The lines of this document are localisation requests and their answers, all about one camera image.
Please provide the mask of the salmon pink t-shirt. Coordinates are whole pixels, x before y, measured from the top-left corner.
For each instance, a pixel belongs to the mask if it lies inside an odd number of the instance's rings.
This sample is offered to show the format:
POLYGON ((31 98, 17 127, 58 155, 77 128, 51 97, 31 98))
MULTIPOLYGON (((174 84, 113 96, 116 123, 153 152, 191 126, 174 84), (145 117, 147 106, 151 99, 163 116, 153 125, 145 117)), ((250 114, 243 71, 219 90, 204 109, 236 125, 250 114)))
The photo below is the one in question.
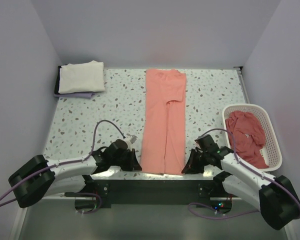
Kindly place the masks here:
POLYGON ((181 175, 186 151, 186 75, 176 69, 148 69, 145 83, 142 170, 181 175))

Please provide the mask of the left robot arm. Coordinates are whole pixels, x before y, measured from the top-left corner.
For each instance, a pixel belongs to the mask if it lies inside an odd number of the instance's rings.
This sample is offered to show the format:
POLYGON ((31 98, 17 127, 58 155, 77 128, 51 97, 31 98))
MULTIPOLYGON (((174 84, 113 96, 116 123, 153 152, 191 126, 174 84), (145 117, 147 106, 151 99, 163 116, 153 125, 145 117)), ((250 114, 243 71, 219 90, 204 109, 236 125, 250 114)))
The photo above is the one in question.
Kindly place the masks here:
POLYGON ((36 155, 8 179, 20 208, 38 203, 43 197, 61 193, 80 193, 89 196, 94 184, 89 177, 106 172, 110 167, 122 171, 141 171, 132 142, 117 139, 80 159, 47 160, 36 155))

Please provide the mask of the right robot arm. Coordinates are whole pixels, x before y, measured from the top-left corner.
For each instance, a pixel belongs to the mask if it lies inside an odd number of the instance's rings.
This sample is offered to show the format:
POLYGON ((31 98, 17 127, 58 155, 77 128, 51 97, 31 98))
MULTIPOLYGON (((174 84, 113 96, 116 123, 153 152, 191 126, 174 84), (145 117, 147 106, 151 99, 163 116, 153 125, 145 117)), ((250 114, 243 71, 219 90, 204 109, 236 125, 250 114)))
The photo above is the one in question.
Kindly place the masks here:
POLYGON ((213 192, 220 197, 228 193, 246 201, 275 230, 300 219, 300 200, 287 177, 259 170, 227 146, 219 147, 209 134, 197 138, 196 143, 198 146, 191 150, 182 174, 203 173, 207 165, 217 167, 221 172, 213 178, 213 192))

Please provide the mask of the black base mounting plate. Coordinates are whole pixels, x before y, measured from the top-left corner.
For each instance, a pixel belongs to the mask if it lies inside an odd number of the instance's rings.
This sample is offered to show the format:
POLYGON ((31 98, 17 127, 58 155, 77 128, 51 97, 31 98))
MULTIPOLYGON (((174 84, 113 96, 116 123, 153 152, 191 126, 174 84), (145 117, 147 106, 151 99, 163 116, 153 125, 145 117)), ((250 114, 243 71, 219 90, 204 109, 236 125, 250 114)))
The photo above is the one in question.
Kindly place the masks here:
POLYGON ((92 180, 79 192, 96 193, 101 206, 111 205, 188 205, 210 204, 211 198, 229 196, 213 180, 92 180))

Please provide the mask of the dark pink t-shirt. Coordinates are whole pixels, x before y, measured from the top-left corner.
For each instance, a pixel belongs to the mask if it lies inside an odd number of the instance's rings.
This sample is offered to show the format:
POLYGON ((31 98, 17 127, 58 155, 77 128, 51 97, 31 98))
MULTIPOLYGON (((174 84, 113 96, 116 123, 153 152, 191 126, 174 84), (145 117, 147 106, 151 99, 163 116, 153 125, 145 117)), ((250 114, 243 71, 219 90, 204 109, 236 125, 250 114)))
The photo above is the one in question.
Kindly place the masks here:
POLYGON ((225 120, 228 139, 237 155, 258 169, 266 169, 260 150, 266 144, 266 135, 260 121, 250 112, 236 110, 225 120))

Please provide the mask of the white plastic laundry basket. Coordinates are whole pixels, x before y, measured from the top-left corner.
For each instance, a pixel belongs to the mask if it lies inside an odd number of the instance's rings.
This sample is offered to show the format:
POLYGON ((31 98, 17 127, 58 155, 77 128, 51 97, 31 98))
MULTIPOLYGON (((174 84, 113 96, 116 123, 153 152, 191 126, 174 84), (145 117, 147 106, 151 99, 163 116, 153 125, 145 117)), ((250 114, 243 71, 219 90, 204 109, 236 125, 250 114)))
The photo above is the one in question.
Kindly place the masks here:
POLYGON ((265 145, 260 150, 260 154, 263 156, 265 164, 268 166, 268 168, 261 170, 264 172, 273 172, 278 170, 282 165, 283 157, 267 111, 256 104, 240 103, 227 105, 222 110, 224 127, 226 127, 226 119, 234 111, 252 113, 259 120, 265 132, 265 145))

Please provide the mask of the folded lavender t-shirt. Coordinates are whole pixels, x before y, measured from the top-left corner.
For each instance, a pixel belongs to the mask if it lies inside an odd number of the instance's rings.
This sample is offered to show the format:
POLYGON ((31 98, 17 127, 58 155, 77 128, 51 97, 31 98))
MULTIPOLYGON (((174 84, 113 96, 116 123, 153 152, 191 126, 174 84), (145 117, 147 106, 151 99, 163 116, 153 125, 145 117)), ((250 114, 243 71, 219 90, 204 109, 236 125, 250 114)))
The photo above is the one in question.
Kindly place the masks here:
POLYGON ((94 95, 94 92, 75 92, 75 93, 54 93, 54 96, 57 98, 84 98, 84 99, 90 99, 94 95))

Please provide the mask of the folded cream t-shirt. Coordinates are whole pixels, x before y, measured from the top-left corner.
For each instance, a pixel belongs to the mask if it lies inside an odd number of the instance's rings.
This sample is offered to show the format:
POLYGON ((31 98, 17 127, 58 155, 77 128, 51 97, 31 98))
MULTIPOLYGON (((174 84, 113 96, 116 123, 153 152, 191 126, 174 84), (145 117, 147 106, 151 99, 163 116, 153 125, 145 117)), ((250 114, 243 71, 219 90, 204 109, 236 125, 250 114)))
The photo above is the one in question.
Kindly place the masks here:
POLYGON ((58 93, 97 93, 105 90, 103 62, 93 60, 60 67, 58 93))

